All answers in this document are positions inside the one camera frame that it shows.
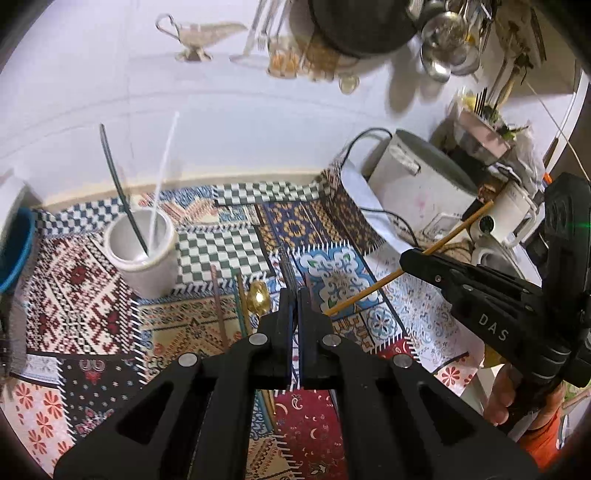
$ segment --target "blue bowl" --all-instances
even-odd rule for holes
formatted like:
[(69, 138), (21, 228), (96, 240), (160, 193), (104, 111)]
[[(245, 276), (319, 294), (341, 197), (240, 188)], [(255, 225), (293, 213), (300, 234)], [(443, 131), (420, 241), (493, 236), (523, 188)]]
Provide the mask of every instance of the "blue bowl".
[(28, 208), (19, 208), (0, 256), (0, 294), (16, 285), (31, 253), (34, 233), (35, 214)]

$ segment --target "finger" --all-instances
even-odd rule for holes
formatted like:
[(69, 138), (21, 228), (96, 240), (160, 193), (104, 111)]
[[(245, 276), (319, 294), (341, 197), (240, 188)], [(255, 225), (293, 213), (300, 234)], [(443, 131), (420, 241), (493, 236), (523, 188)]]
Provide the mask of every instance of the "finger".
[(505, 423), (509, 418), (509, 411), (503, 406), (496, 397), (491, 396), (486, 405), (482, 417), (494, 425)]
[(499, 403), (505, 407), (509, 407), (515, 401), (515, 385), (509, 378), (509, 368), (510, 365), (501, 368), (495, 378), (491, 394), (491, 396), (496, 397)]
[(551, 413), (554, 415), (556, 410), (562, 405), (564, 401), (564, 394), (566, 392), (566, 385), (561, 382), (554, 391), (546, 397), (546, 405), (542, 409), (542, 413)]

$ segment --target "checkered pattern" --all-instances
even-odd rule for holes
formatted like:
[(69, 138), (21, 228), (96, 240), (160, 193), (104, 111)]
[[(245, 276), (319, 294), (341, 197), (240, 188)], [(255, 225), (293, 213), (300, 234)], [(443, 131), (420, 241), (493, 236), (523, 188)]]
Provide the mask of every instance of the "checkered pattern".
[(288, 181), (272, 183), (232, 183), (217, 186), (218, 205), (245, 203), (311, 201), (330, 193), (326, 179), (322, 177), (309, 185), (294, 185)]
[(56, 214), (38, 210), (37, 229), (42, 235), (91, 232), (102, 229), (123, 211), (119, 197), (77, 203)]
[(264, 276), (270, 268), (254, 227), (224, 232), (180, 233), (180, 275), (177, 284), (212, 280), (210, 266), (221, 278), (232, 278), (232, 269), (245, 277)]

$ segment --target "white wall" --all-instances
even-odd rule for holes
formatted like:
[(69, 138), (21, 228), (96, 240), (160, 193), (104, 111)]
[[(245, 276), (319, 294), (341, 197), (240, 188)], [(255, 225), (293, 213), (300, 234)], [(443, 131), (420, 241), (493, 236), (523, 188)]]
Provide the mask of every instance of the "white wall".
[[(98, 134), (103, 122), (126, 184), (153, 183), (176, 109), (181, 118), (168, 179), (318, 172), (367, 127), (405, 128), (429, 138), (454, 93), (476, 87), (472, 77), (444, 86), (428, 79), (417, 38), (390, 58), (361, 63), (361, 84), (345, 96), (337, 81), (268, 76), (268, 55), (256, 48), (252, 61), (259, 67), (231, 63), (247, 31), (207, 48), (214, 59), (199, 64), (175, 60), (182, 46), (154, 27), (162, 12), (177, 21), (250, 27), (257, 3), (55, 0), (0, 74), (0, 173), (13, 169), (46, 203), (110, 190)], [(306, 3), (296, 0), (294, 18)], [(500, 66), (495, 40), (487, 57), (478, 90)], [(572, 97), (563, 71), (551, 65), (528, 77), (542, 91), (551, 85), (563, 92), (544, 94), (559, 122)], [(556, 128), (536, 100), (519, 90), (503, 114), (516, 124), (533, 122), (543, 155)], [(375, 144), (360, 142), (354, 162), (361, 166)]]

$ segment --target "hand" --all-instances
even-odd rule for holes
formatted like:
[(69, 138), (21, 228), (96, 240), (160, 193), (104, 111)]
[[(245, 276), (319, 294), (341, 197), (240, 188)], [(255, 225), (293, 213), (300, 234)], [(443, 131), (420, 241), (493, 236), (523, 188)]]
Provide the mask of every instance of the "hand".
[[(510, 365), (506, 364), (495, 378), (492, 386), (491, 397), (484, 408), (482, 414), (485, 420), (493, 425), (501, 425), (509, 418), (507, 407), (515, 401), (515, 385), (509, 378)], [(552, 418), (564, 401), (566, 386), (562, 382), (556, 389), (546, 397), (546, 405), (531, 424), (529, 430), (536, 430), (546, 425)]]

